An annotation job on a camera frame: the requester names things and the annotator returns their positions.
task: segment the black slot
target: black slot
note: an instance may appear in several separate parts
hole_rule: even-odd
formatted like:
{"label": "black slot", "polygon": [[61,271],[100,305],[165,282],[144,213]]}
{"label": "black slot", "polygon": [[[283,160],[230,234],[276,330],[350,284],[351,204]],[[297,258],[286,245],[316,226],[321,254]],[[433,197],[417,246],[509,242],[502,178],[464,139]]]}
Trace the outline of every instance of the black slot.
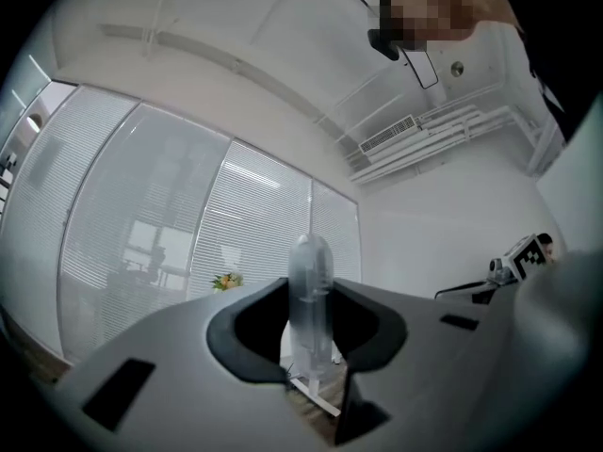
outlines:
{"label": "black slot", "polygon": [[471,318],[465,318],[464,316],[457,315],[444,315],[440,318],[442,323],[448,323],[453,327],[463,328],[465,330],[475,330],[480,322],[478,320],[472,320]]}
{"label": "black slot", "polygon": [[114,432],[155,369],[153,363],[128,360],[84,405],[84,413]]}

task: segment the air vent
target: air vent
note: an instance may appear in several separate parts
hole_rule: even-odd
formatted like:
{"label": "air vent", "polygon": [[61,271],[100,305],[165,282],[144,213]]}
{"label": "air vent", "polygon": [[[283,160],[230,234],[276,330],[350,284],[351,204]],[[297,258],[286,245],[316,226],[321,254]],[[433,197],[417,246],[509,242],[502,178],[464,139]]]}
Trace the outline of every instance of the air vent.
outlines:
{"label": "air vent", "polygon": [[406,116],[404,119],[396,122],[394,125],[383,129],[370,139],[360,144],[360,150],[367,155],[371,155],[381,150],[386,145],[393,144],[402,138],[414,134],[418,128],[413,116]]}

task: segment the clear plastic bottle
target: clear plastic bottle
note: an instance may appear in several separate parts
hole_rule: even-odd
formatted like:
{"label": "clear plastic bottle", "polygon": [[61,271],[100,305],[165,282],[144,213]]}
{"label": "clear plastic bottle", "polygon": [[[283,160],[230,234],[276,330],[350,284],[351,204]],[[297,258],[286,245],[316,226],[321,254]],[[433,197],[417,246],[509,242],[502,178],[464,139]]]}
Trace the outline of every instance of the clear plastic bottle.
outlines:
{"label": "clear plastic bottle", "polygon": [[310,380],[331,367],[333,254],[316,234],[304,234],[289,255],[291,350],[298,371]]}

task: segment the wooden floor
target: wooden floor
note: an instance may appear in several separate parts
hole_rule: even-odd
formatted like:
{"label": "wooden floor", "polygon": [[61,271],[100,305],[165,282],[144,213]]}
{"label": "wooden floor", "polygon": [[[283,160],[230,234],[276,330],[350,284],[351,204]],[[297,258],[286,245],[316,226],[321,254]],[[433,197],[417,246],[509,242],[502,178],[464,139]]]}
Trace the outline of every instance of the wooden floor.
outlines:
{"label": "wooden floor", "polygon": [[[333,375],[320,384],[318,394],[320,398],[326,400],[334,407],[341,410],[343,396],[345,392],[347,367],[343,361],[340,365],[334,365]],[[300,379],[305,385],[307,380]],[[339,418],[334,418],[316,405],[312,400],[306,397],[296,388],[287,392],[287,397],[294,408],[301,415],[302,420],[306,420],[312,428],[327,442],[328,445],[335,444],[335,432]]]}

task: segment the white wall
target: white wall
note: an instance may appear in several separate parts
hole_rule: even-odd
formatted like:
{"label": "white wall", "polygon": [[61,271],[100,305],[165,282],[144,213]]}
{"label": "white wall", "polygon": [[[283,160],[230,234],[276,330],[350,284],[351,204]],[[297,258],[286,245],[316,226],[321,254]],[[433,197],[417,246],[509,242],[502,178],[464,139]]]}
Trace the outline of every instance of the white wall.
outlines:
{"label": "white wall", "polygon": [[602,122],[599,97],[567,149],[538,181],[569,250],[603,249]]}
{"label": "white wall", "polygon": [[299,111],[252,81],[201,57],[140,42],[105,38],[58,78],[142,98],[239,137],[357,199],[357,187],[333,141]]}
{"label": "white wall", "polygon": [[[563,251],[536,183],[525,175],[531,146],[516,128],[495,131],[363,188],[365,283],[432,298],[482,280],[490,259],[526,234],[549,233]],[[437,166],[442,160],[446,164]]]}

